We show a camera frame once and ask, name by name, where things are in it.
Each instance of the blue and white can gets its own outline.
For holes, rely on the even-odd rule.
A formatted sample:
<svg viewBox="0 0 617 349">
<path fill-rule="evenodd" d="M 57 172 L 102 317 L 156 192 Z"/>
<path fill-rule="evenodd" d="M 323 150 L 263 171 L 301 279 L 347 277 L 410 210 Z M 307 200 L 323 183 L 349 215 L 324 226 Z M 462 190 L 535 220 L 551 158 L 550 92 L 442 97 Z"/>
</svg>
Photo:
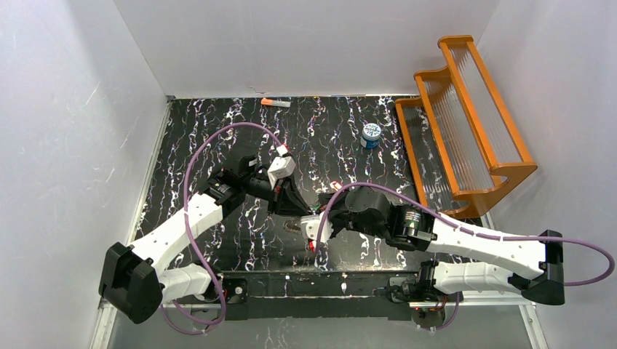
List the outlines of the blue and white can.
<svg viewBox="0 0 617 349">
<path fill-rule="evenodd" d="M 381 127 L 377 124 L 366 124 L 362 129 L 360 144 L 366 149 L 373 149 L 379 145 L 379 138 L 381 138 Z"/>
</svg>

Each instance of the black marble table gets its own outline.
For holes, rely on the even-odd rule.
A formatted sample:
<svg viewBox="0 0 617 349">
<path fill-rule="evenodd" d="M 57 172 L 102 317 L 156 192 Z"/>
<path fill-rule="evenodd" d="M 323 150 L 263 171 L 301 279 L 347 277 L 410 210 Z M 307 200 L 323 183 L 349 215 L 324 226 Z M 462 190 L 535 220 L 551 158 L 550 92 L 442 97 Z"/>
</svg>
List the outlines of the black marble table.
<svg viewBox="0 0 617 349">
<path fill-rule="evenodd" d="M 143 207 L 136 238 L 149 233 L 181 209 L 182 182 L 193 152 L 217 129 L 251 121 L 262 124 L 292 151 L 296 180 L 307 203 L 329 191 L 338 181 L 374 182 L 416 198 L 404 144 L 394 112 L 394 98 L 293 97 L 291 108 L 266 107 L 259 98 L 173 100 L 162 146 Z M 362 125 L 382 127 L 380 145 L 360 145 Z M 253 145 L 264 162 L 274 158 L 268 136 L 241 128 L 209 146 L 196 163 L 193 184 L 223 162 L 234 145 Z M 268 216 L 266 203 L 249 198 L 221 224 L 203 233 L 198 242 L 209 261 L 221 270 L 372 271 L 417 270 L 430 258 L 463 262 L 451 255 L 401 252 L 381 239 L 356 232 L 341 232 L 330 240 L 322 257 L 309 251 L 301 235 L 283 228 L 286 218 Z M 171 268 L 196 260 L 185 249 Z"/>
</svg>

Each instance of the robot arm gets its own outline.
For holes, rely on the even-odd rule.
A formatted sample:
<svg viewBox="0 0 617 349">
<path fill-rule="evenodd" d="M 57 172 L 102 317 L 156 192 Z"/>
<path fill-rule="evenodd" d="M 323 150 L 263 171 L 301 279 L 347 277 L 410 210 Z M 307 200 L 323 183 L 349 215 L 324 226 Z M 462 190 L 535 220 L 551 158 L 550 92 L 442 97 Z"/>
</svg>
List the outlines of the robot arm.
<svg viewBox="0 0 617 349">
<path fill-rule="evenodd" d="M 247 195 L 266 200 L 268 213 L 293 217 L 312 213 L 291 177 L 295 162 L 286 147 L 278 147 L 277 152 L 267 173 L 255 155 L 239 161 L 231 157 L 224 167 L 197 183 L 196 194 L 188 202 L 195 238 L 231 214 Z M 118 242 L 107 251 L 99 294 L 136 324 L 148 319 L 162 302 L 204 294 L 212 281 L 197 264 L 166 270 L 190 243 L 184 214 L 180 210 L 131 245 Z"/>
<path fill-rule="evenodd" d="M 324 206 L 331 197 L 332 194 L 320 194 L 319 203 Z M 441 252 L 481 261 L 464 264 L 424 262 L 417 278 L 406 280 L 397 290 L 401 297 L 423 300 L 426 294 L 496 290 L 518 293 L 542 304 L 564 303 L 561 243 L 503 241 L 503 237 L 513 235 L 470 225 L 444 214 L 441 217 L 455 223 L 453 225 L 458 228 L 452 228 L 414 206 L 393 205 L 384 194 L 372 188 L 355 188 L 342 193 L 333 204 L 321 242 L 336 237 L 345 228 L 377 236 L 388 245 L 405 251 Z M 317 238 L 319 221 L 320 216 L 316 215 L 303 219 L 300 227 L 305 238 Z M 460 228 L 500 238 L 480 238 L 462 233 Z M 561 236 L 551 230 L 542 235 Z"/>
</svg>

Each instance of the white wall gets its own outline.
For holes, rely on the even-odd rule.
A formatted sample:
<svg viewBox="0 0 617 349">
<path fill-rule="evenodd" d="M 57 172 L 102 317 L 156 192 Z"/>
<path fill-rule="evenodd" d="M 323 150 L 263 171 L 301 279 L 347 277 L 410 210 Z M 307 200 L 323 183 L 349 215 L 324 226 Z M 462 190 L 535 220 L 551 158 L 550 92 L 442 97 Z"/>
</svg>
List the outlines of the white wall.
<svg viewBox="0 0 617 349">
<path fill-rule="evenodd" d="M 166 95 L 241 97 L 415 92 L 498 0 L 115 2 Z"/>
<path fill-rule="evenodd" d="M 0 338 L 86 348 L 165 98 L 112 0 L 0 4 Z"/>
<path fill-rule="evenodd" d="M 500 229 L 551 228 L 617 254 L 617 3 L 502 1 L 479 42 L 538 171 L 492 210 Z M 565 247 L 565 275 L 603 272 L 600 254 Z M 551 348 L 614 348 L 617 278 L 568 288 L 538 307 Z"/>
</svg>

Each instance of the wooden shelf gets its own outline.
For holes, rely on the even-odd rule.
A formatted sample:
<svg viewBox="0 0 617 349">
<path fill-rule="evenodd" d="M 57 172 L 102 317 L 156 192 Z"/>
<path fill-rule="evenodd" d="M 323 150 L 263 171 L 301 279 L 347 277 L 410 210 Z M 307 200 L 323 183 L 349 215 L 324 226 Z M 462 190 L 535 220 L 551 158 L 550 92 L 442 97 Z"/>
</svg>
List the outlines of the wooden shelf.
<svg viewBox="0 0 617 349">
<path fill-rule="evenodd" d="M 420 97 L 396 101 L 399 123 L 421 203 L 458 219 L 479 217 L 535 171 L 537 165 L 473 38 L 446 36 L 439 40 L 439 48 L 446 66 L 415 74 Z M 434 146 L 426 137 L 414 140 L 410 136 L 411 116 L 405 114 L 408 108 L 424 109 Z M 425 151 L 423 145 L 436 148 L 437 154 Z M 418 154 L 427 152 L 445 173 L 446 181 L 440 186 L 439 195 L 428 192 L 426 173 L 421 169 L 426 167 L 426 159 L 419 161 Z"/>
</svg>

